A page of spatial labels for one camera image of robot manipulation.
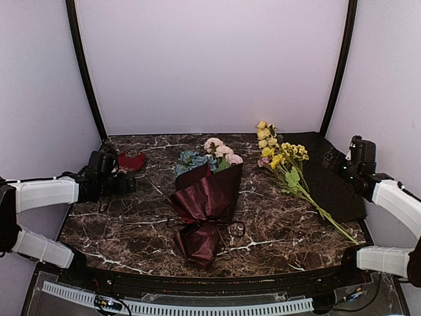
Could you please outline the red wrapping paper sheet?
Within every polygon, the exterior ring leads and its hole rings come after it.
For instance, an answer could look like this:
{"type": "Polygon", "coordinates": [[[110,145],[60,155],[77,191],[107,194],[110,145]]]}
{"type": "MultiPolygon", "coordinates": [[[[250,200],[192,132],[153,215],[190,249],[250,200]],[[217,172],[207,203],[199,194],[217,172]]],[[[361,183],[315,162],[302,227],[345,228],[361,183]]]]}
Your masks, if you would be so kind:
{"type": "Polygon", "coordinates": [[[195,168],[175,179],[176,192],[167,198],[180,216],[180,229],[173,237],[183,256],[197,269],[213,263],[223,232],[236,238],[245,235],[245,224],[234,220],[243,163],[212,173],[209,165],[195,168]]]}

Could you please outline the pink fake rose bunch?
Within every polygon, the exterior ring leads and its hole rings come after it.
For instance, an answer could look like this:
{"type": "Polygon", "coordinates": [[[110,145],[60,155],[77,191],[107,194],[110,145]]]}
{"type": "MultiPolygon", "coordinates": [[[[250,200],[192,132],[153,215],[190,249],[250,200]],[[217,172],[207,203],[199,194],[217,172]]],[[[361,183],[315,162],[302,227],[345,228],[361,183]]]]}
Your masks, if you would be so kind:
{"type": "Polygon", "coordinates": [[[207,152],[206,157],[212,173],[224,171],[243,163],[243,158],[235,154],[233,149],[219,138],[209,138],[203,147],[207,152]]]}

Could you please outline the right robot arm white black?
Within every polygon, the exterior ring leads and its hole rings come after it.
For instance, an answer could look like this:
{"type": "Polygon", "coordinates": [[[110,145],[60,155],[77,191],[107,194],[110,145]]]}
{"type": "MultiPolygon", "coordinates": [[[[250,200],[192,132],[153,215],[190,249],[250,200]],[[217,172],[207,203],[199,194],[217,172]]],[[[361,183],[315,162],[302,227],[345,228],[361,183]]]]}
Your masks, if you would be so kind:
{"type": "Polygon", "coordinates": [[[376,171],[376,146],[353,142],[346,155],[329,150],[322,160],[366,200],[365,224],[373,240],[353,246],[343,255],[335,279],[343,286],[356,280],[361,270],[389,273],[420,286],[420,198],[392,176],[376,171]]]}

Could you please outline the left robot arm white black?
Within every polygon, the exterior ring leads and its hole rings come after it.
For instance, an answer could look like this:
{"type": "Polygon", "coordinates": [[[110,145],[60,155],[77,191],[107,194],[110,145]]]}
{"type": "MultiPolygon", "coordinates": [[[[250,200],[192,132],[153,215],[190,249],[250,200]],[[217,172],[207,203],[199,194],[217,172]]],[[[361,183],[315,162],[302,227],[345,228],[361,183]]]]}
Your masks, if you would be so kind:
{"type": "Polygon", "coordinates": [[[17,253],[42,263],[67,269],[70,280],[79,287],[93,281],[92,271],[79,260],[84,256],[63,243],[33,232],[19,223],[28,211],[54,209],[76,203],[98,202],[103,196],[134,193],[136,179],[124,173],[85,176],[66,172],[51,178],[1,179],[1,255],[17,253]]]}

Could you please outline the yellow fake flower bunch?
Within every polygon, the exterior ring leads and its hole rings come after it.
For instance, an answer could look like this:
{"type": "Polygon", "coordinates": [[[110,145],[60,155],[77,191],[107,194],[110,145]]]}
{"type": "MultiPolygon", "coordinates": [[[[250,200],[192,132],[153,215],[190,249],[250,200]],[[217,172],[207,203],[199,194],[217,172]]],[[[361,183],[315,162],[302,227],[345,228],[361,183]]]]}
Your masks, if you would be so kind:
{"type": "Polygon", "coordinates": [[[257,124],[257,140],[260,149],[258,165],[271,172],[275,183],[282,189],[282,192],[309,202],[322,219],[327,220],[344,237],[357,245],[358,242],[311,197],[309,185],[303,172],[304,164],[309,160],[306,147],[301,144],[295,145],[279,141],[276,126],[264,120],[257,124]]]}

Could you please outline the red embroidered round pouch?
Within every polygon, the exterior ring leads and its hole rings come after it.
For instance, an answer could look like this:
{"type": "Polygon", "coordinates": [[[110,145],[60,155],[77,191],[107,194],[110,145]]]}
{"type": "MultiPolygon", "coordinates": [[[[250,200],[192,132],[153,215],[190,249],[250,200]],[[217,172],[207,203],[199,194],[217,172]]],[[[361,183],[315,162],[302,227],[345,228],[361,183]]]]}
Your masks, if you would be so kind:
{"type": "Polygon", "coordinates": [[[122,172],[137,172],[146,162],[144,153],[136,150],[126,151],[118,154],[119,171],[122,172]]]}

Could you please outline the black front table rail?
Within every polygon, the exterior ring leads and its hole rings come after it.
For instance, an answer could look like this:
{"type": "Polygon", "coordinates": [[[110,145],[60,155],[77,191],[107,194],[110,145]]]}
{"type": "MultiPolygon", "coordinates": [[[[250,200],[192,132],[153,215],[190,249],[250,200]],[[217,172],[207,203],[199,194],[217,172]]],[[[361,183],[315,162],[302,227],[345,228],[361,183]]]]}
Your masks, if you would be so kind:
{"type": "Polygon", "coordinates": [[[361,285],[370,297],[386,297],[399,292],[397,280],[386,273],[348,271],[342,265],[301,271],[288,265],[278,272],[270,267],[259,269],[252,261],[217,259],[206,271],[196,269],[181,257],[171,255],[158,263],[153,259],[129,265],[99,253],[90,253],[85,266],[67,271],[51,264],[37,264],[29,293],[41,290],[44,280],[61,282],[82,290],[103,294],[140,296],[142,293],[174,295],[228,296],[286,292],[321,297],[331,302],[334,291],[361,285]],[[151,268],[145,268],[146,262],[151,268]]]}

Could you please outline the right black frame post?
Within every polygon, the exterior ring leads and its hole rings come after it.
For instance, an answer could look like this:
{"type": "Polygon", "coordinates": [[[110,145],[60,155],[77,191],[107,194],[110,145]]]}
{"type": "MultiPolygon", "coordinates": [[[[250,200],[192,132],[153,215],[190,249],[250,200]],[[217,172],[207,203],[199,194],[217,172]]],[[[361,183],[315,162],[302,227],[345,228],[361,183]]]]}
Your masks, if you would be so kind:
{"type": "Polygon", "coordinates": [[[324,138],[327,136],[330,124],[335,111],[335,106],[339,97],[339,92],[341,89],[343,77],[345,74],[345,69],[347,66],[347,60],[349,56],[349,50],[351,48],[351,41],[353,37],[353,30],[355,26],[355,20],[357,17],[357,0],[348,0],[347,14],[345,19],[345,27],[343,32],[343,39],[341,42],[341,49],[339,52],[337,67],[335,70],[335,76],[332,83],[332,88],[328,102],[326,105],[326,110],[322,119],[322,124],[319,129],[319,134],[324,138]]]}

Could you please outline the black frame post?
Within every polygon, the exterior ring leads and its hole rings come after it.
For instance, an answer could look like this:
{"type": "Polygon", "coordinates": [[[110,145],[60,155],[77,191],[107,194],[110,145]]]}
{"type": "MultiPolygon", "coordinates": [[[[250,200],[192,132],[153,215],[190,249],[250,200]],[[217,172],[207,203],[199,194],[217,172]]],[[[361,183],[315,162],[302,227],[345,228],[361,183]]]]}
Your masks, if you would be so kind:
{"type": "Polygon", "coordinates": [[[68,24],[70,26],[70,33],[72,37],[72,43],[74,46],[74,52],[78,64],[78,68],[80,71],[80,76],[82,79],[82,84],[84,87],[84,91],[86,93],[87,102],[95,123],[95,127],[97,129],[98,135],[102,142],[104,142],[107,138],[107,132],[105,129],[105,125],[99,110],[99,106],[96,100],[95,92],[93,89],[93,84],[91,82],[91,76],[88,69],[88,64],[86,60],[86,55],[84,51],[84,45],[82,41],[82,33],[80,30],[80,24],[78,21],[78,13],[76,8],[76,1],[75,0],[66,0],[66,11],[68,16],[68,24]]]}
{"type": "Polygon", "coordinates": [[[335,76],[332,83],[332,88],[328,102],[326,105],[326,110],[322,119],[322,124],[319,129],[319,134],[324,138],[327,136],[330,124],[335,111],[335,106],[339,97],[339,92],[341,89],[343,77],[345,74],[345,69],[347,66],[347,60],[349,56],[349,50],[351,48],[351,41],[353,37],[353,30],[355,26],[355,20],[357,17],[357,0],[348,0],[347,14],[345,19],[345,27],[343,32],[343,39],[341,42],[341,49],[339,52],[337,67],[335,70],[335,76]]]}

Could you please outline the left black frame post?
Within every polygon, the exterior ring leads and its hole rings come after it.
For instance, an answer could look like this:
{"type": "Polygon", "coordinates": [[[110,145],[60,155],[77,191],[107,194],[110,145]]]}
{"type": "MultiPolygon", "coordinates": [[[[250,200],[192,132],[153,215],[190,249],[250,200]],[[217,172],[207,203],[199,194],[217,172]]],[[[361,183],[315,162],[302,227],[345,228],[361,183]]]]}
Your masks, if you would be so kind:
{"type": "Polygon", "coordinates": [[[105,125],[99,110],[99,106],[96,100],[95,92],[93,89],[93,84],[91,82],[91,76],[88,69],[88,64],[86,60],[86,55],[84,51],[84,45],[82,41],[82,33],[80,30],[80,24],[78,21],[78,13],[76,8],[76,1],[75,0],[66,0],[66,11],[68,16],[68,24],[70,26],[70,33],[72,37],[72,43],[74,46],[74,52],[78,64],[78,68],[80,71],[80,76],[82,79],[82,84],[84,87],[84,91],[86,93],[87,102],[95,123],[95,127],[97,129],[98,135],[102,142],[104,142],[107,138],[107,132],[105,129],[105,125]]]}

